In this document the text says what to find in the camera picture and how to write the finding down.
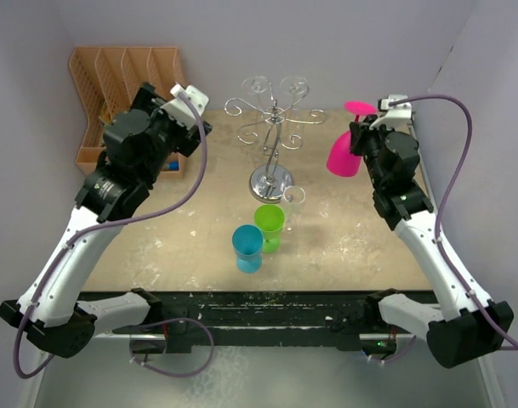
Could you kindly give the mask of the pink plastic goblet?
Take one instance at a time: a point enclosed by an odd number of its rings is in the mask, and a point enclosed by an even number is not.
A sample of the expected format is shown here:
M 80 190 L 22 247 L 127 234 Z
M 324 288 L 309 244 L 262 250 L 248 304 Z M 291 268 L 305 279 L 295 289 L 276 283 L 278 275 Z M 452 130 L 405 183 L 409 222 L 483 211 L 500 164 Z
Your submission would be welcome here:
M 349 100 L 344 103 L 344 108 L 354 115 L 356 122 L 362 116 L 376 113 L 376 108 L 369 103 L 359 100 Z M 350 152 L 351 132 L 340 135 L 334 142 L 326 163 L 327 170 L 339 177 L 354 177 L 359 170 L 361 159 Z

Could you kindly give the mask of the blue plastic goblet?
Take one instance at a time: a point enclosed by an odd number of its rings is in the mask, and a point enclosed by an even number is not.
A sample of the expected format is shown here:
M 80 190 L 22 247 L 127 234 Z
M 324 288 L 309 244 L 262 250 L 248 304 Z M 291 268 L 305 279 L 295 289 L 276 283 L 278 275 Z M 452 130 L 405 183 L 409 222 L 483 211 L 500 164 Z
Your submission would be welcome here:
M 262 266 L 264 237 L 260 229 L 251 224 L 238 227 L 231 238 L 236 254 L 236 266 L 245 274 L 253 274 Z

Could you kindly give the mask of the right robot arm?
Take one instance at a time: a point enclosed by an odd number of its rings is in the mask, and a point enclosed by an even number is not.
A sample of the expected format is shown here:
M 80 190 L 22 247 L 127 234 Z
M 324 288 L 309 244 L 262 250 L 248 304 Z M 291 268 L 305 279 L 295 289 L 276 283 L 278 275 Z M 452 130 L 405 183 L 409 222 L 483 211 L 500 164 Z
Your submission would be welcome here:
M 445 368 L 500 350 L 514 319 L 506 302 L 496 303 L 475 281 L 435 226 L 437 213 L 415 180 L 420 163 L 418 141 L 411 135 L 351 122 L 350 153 L 366 165 L 379 216 L 406 245 L 432 286 L 434 309 L 388 289 L 367 298 L 366 326 L 385 332 L 398 326 L 426 341 Z

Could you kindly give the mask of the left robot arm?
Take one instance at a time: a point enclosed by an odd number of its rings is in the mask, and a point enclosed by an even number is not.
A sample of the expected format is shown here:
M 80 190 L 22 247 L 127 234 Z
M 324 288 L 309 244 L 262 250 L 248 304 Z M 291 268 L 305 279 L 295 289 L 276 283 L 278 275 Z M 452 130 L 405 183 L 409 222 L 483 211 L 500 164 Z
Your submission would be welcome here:
M 16 300 L 0 305 L 0 317 L 36 348 L 71 358 L 96 335 L 125 326 L 152 333 L 162 321 L 162 303 L 144 289 L 118 297 L 82 301 L 79 295 L 105 249 L 136 216 L 168 157 L 205 150 L 211 126 L 202 119 L 209 103 L 194 86 L 175 84 L 165 100 L 148 82 L 129 109 L 103 129 L 104 148 L 84 180 L 68 225 L 48 263 Z

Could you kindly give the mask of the clear wine glass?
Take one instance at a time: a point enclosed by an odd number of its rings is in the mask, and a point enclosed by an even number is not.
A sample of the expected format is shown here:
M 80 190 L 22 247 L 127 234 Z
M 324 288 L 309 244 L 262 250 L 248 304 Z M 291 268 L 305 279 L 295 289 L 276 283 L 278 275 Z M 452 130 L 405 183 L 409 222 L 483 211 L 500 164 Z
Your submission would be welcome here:
M 290 104 L 286 109 L 287 119 L 301 121 L 298 103 L 310 91 L 306 79 L 302 76 L 286 76 L 282 79 L 280 86 L 282 92 L 290 98 Z
M 258 108 L 253 111 L 256 121 L 262 118 L 262 111 L 267 108 L 269 83 L 266 76 L 251 76 L 242 83 L 242 89 L 248 95 L 246 101 Z

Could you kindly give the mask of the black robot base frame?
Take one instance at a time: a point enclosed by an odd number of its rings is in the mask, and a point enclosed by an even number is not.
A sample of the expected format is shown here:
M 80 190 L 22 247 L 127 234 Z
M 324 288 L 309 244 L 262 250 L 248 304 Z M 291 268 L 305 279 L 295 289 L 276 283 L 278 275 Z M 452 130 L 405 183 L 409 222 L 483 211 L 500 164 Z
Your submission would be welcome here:
M 194 346 L 328 347 L 358 351 L 394 328 L 367 318 L 369 291 L 155 292 L 166 329 L 123 327 L 119 334 L 167 340 L 169 353 Z

